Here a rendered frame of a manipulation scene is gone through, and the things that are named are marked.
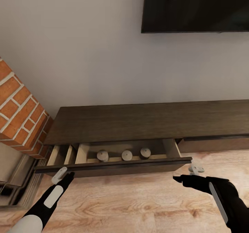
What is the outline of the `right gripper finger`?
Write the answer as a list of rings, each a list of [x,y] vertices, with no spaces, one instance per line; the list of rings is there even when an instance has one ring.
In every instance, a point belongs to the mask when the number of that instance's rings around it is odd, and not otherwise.
[[[182,176],[173,176],[173,178],[174,178],[178,183],[182,183]]]

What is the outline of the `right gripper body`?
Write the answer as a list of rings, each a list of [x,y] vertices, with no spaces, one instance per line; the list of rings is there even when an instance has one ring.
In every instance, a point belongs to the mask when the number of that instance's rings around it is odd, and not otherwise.
[[[191,187],[196,190],[202,191],[199,185],[201,176],[197,175],[182,175],[182,183],[184,187]]]

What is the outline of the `pillar candle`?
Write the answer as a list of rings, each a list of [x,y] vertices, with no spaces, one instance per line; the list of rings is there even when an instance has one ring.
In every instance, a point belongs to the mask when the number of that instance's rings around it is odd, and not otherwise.
[[[109,160],[109,156],[108,156],[108,152],[106,150],[99,150],[97,153],[97,158],[99,160],[99,162],[108,162]]]
[[[122,161],[131,161],[132,153],[130,151],[123,151],[121,155]]]
[[[151,151],[148,147],[142,147],[139,152],[139,157],[141,160],[149,159]]]

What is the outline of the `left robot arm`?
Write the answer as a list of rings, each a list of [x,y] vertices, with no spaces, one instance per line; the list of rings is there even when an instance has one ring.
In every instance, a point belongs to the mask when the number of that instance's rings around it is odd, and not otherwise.
[[[58,199],[74,179],[74,172],[60,179],[66,171],[67,168],[63,167],[57,172],[51,179],[55,186],[51,186],[7,233],[41,233],[43,231],[56,209]]]

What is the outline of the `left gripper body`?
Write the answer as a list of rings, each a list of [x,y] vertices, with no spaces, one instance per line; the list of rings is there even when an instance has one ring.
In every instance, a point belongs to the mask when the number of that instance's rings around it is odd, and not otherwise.
[[[67,174],[59,183],[62,183],[65,185],[65,190],[67,190],[68,186],[70,185],[70,183],[73,181],[73,177],[70,174]]]

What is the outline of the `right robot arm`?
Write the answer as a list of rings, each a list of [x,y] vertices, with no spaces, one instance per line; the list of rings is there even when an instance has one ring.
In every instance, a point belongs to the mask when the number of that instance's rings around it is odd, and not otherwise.
[[[249,207],[238,196],[238,191],[229,179],[220,177],[201,177],[202,166],[190,166],[189,175],[173,176],[184,187],[213,195],[220,214],[231,233],[249,233]]]

